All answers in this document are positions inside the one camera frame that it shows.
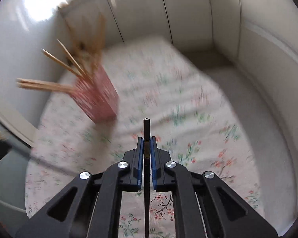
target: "floor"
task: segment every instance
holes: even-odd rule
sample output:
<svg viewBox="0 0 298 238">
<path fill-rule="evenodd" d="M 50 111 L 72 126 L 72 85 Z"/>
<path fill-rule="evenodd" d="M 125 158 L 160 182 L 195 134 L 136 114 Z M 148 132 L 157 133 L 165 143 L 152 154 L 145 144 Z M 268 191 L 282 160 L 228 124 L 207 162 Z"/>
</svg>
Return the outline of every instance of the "floor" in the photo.
<svg viewBox="0 0 298 238">
<path fill-rule="evenodd" d="M 218 83 L 234 108 L 254 152 L 266 220 L 281 235 L 296 215 L 292 159 L 267 104 L 238 69 L 216 51 L 184 54 Z"/>
</svg>

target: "wooden chopstick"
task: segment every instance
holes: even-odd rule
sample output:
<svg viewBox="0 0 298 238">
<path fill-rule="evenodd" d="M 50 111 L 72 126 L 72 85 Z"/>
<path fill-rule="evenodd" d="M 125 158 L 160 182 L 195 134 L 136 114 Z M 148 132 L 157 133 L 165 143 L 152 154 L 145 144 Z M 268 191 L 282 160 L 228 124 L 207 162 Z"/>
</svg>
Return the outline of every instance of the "wooden chopstick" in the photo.
<svg viewBox="0 0 298 238">
<path fill-rule="evenodd" d="M 70 52 L 66 49 L 65 45 L 62 44 L 61 41 L 57 40 L 60 45 L 62 46 L 63 50 L 66 52 L 66 54 L 68 55 L 70 61 L 73 63 L 73 65 L 78 69 L 78 71 L 84 76 L 86 75 L 86 70 L 83 70 L 80 65 L 77 63 L 77 61 L 75 61 L 75 59 L 73 58 L 73 56 L 70 54 Z"/>
<path fill-rule="evenodd" d="M 82 16 L 82 26 L 84 29 L 84 38 L 85 38 L 85 49 L 86 51 L 88 51 L 89 53 L 92 53 L 92 44 L 91 44 L 91 40 L 90 40 L 90 36 L 91 36 L 91 24 L 88 22 L 88 20 L 86 19 L 85 16 Z"/>
<path fill-rule="evenodd" d="M 61 60 L 57 59 L 55 56 L 51 55 L 46 50 L 42 49 L 42 53 L 44 55 L 46 55 L 48 58 L 50 58 L 53 61 L 55 61 L 56 63 L 58 63 L 59 65 L 61 65 L 62 67 L 64 67 L 65 69 L 67 69 L 68 71 L 70 71 L 71 73 L 75 74 L 77 77 L 81 77 L 81 74 L 78 74 L 77 72 L 75 72 L 74 70 L 72 70 L 69 65 L 67 65 L 66 63 L 64 63 Z"/>
<path fill-rule="evenodd" d="M 64 21 L 65 21 L 65 25 L 67 26 L 69 33 L 70 33 L 70 38 L 73 43 L 74 52 L 77 53 L 77 55 L 78 55 L 79 54 L 79 42 L 77 40 L 76 33 L 73 30 L 73 28 L 68 24 L 68 22 L 66 20 L 64 20 Z"/>
<path fill-rule="evenodd" d="M 98 69 L 98 65 L 102 59 L 102 49 L 105 44 L 105 27 L 106 19 L 103 14 L 100 14 L 98 18 L 98 31 L 96 33 L 95 41 L 92 45 L 93 57 L 96 57 L 91 62 L 91 74 L 94 76 L 94 71 Z"/>
<path fill-rule="evenodd" d="M 39 85 L 52 85 L 52 86 L 59 86 L 59 87 L 71 87 L 70 85 L 63 85 L 55 82 L 46 82 L 46 81 L 39 81 L 39 80 L 29 80 L 29 79 L 16 79 L 17 83 L 29 83 L 29 84 L 39 84 Z"/>
<path fill-rule="evenodd" d="M 55 86 L 55 85 L 43 85 L 43 84 L 30 84 L 30 83 L 18 83 L 18 87 L 25 89 L 45 90 L 45 91 L 58 91 L 64 93 L 70 93 L 74 90 L 72 86 Z"/>
</svg>

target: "chopstick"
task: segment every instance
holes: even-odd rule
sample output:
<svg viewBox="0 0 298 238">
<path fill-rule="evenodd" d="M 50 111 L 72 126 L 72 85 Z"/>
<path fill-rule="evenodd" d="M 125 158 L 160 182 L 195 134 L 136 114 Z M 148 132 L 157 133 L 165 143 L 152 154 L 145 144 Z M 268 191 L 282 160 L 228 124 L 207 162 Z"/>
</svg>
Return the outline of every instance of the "chopstick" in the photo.
<svg viewBox="0 0 298 238">
<path fill-rule="evenodd" d="M 91 62 L 91 71 L 92 76 L 94 76 L 94 71 L 98 69 L 98 64 L 100 63 L 102 59 L 102 48 L 105 44 L 105 27 L 106 27 L 106 19 L 103 16 L 103 14 L 100 14 L 99 19 L 99 30 L 96 34 L 95 42 L 92 45 L 92 53 L 93 56 L 97 56 L 92 62 Z"/>
<path fill-rule="evenodd" d="M 89 21 L 86 19 L 85 16 L 82 16 L 82 27 L 84 29 L 84 32 L 83 32 L 83 37 L 85 39 L 85 49 L 86 51 L 88 51 L 89 53 L 92 53 L 92 44 L 91 44 L 91 30 L 92 30 L 92 27 L 91 27 L 91 24 L 89 23 Z"/>
<path fill-rule="evenodd" d="M 77 40 L 76 33 L 73 30 L 73 28 L 68 24 L 68 22 L 66 20 L 64 20 L 64 21 L 65 21 L 65 25 L 67 26 L 69 33 L 70 33 L 70 38 L 73 43 L 73 50 L 78 55 L 79 54 L 79 42 Z"/>
<path fill-rule="evenodd" d="M 53 85 L 53 86 L 69 86 L 69 85 L 63 85 L 55 82 L 46 82 L 46 81 L 38 81 L 38 80 L 29 80 L 29 79 L 16 79 L 17 83 L 28 83 L 28 84 L 39 84 L 39 85 Z"/>
<path fill-rule="evenodd" d="M 62 67 L 64 67 L 65 69 L 67 69 L 68 71 L 72 72 L 73 74 L 75 74 L 77 77 L 81 77 L 81 74 L 78 74 L 77 72 L 75 72 L 74 70 L 71 69 L 71 67 L 69 65 L 67 65 L 66 63 L 62 62 L 61 60 L 57 59 L 55 56 L 51 55 L 49 52 L 47 52 L 46 50 L 42 49 L 42 53 L 44 55 L 46 55 L 48 58 L 52 59 L 53 61 L 55 61 L 56 63 L 58 63 L 59 65 L 61 65 Z"/>
<path fill-rule="evenodd" d="M 58 86 L 58 85 L 48 85 L 48 84 L 30 84 L 30 83 L 18 83 L 18 87 L 24 89 L 35 89 L 35 90 L 45 90 L 45 91 L 57 91 L 64 93 L 71 93 L 74 91 L 72 86 Z"/>
</svg>

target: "bed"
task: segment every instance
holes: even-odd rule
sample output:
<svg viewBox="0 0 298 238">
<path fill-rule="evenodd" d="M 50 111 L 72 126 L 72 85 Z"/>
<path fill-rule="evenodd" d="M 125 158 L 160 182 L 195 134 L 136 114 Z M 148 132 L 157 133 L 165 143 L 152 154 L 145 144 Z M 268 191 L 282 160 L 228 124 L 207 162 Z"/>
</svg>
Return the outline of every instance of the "bed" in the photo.
<svg viewBox="0 0 298 238">
<path fill-rule="evenodd" d="M 94 124 L 66 94 L 52 94 L 41 116 L 26 174 L 32 217 L 82 171 L 105 171 L 134 149 L 151 119 L 158 148 L 190 171 L 215 172 L 259 214 L 259 175 L 247 136 L 227 98 L 208 76 L 160 37 L 118 44 L 103 66 L 119 95 L 117 119 Z M 64 73 L 61 83 L 73 84 Z M 143 190 L 123 193 L 120 237 L 144 237 Z M 151 191 L 150 233 L 175 237 L 172 195 Z"/>
</svg>

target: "pink container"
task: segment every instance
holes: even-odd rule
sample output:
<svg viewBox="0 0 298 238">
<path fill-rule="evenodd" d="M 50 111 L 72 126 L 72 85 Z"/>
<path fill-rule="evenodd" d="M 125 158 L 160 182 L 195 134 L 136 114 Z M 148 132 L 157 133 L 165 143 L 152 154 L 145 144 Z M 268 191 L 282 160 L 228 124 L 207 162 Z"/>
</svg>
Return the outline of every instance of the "pink container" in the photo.
<svg viewBox="0 0 298 238">
<path fill-rule="evenodd" d="M 71 97 L 94 123 L 117 116 L 118 94 L 101 65 L 94 73 L 94 83 L 79 79 L 75 87 Z"/>
</svg>

